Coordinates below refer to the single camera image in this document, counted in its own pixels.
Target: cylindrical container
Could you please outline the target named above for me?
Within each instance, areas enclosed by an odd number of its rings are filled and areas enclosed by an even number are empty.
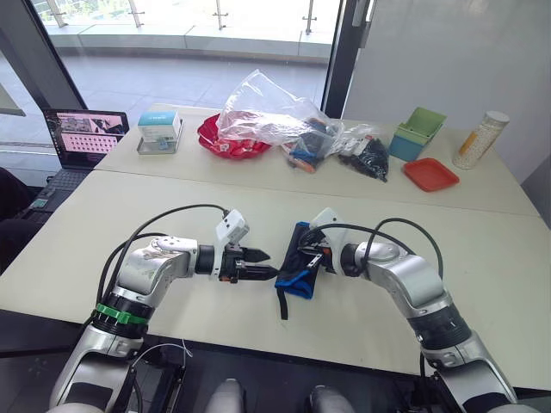
[[[482,123],[471,132],[455,155],[454,165],[463,170],[473,168],[508,123],[509,116],[506,114],[493,110],[486,112]]]

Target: green container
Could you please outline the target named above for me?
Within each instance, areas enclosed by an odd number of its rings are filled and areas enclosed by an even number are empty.
[[[425,108],[416,108],[406,123],[400,123],[396,135],[416,144],[426,145],[440,130],[448,116]]]

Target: laptop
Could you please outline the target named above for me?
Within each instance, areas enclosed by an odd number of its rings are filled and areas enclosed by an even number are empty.
[[[58,154],[61,170],[48,177],[29,210],[52,213],[77,188],[128,132],[128,120],[123,112],[98,110],[42,111]],[[46,217],[26,217],[39,220]]]

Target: blue container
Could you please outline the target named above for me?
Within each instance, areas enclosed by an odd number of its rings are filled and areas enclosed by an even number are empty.
[[[404,139],[399,135],[394,135],[390,148],[388,148],[388,152],[393,157],[399,157],[400,159],[404,159],[409,162],[417,159],[423,148],[424,145],[411,142],[411,140]]]

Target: orange tray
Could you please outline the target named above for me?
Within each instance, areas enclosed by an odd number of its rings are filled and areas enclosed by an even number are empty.
[[[438,191],[459,182],[456,174],[432,157],[406,163],[404,173],[426,192]]]

